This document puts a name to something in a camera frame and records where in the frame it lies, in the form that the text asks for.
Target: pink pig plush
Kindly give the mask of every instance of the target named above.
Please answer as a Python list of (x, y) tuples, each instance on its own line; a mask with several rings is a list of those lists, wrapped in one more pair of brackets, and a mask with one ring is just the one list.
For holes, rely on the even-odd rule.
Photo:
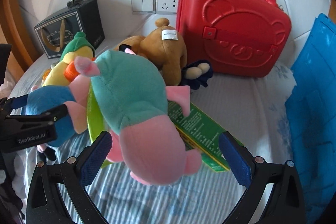
[(77, 57), (75, 67), (90, 77), (101, 113), (111, 128), (113, 145), (107, 159), (124, 161), (130, 175), (145, 185), (167, 185), (201, 166), (197, 150), (185, 150), (167, 115), (168, 100), (190, 114), (190, 87), (165, 86), (159, 71), (132, 51), (109, 50), (95, 61)]

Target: white tag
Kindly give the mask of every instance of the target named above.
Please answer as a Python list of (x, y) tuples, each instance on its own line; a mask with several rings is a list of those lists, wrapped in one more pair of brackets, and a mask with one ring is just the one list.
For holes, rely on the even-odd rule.
[(163, 30), (162, 31), (162, 40), (173, 39), (178, 40), (176, 30)]

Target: green plush hat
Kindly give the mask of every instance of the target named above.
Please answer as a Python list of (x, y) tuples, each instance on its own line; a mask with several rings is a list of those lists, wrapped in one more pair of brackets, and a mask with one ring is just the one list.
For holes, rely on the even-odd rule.
[(73, 40), (71, 40), (64, 48), (60, 61), (63, 60), (64, 56), (68, 52), (75, 52), (85, 46), (90, 47), (92, 49), (93, 56), (95, 56), (95, 48), (86, 40), (86, 34), (83, 32), (76, 33)]

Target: light switch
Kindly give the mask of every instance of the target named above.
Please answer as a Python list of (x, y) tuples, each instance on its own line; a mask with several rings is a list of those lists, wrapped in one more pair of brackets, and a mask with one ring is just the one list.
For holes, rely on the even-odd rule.
[(153, 10), (153, 0), (142, 0), (143, 12), (152, 12)]
[(132, 10), (134, 12), (142, 11), (142, 0), (131, 0), (131, 3), (132, 3)]

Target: wall socket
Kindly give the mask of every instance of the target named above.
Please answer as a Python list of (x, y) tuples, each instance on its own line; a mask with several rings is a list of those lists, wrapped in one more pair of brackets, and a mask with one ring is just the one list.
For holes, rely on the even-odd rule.
[(160, 15), (176, 15), (179, 0), (156, 0), (156, 13)]

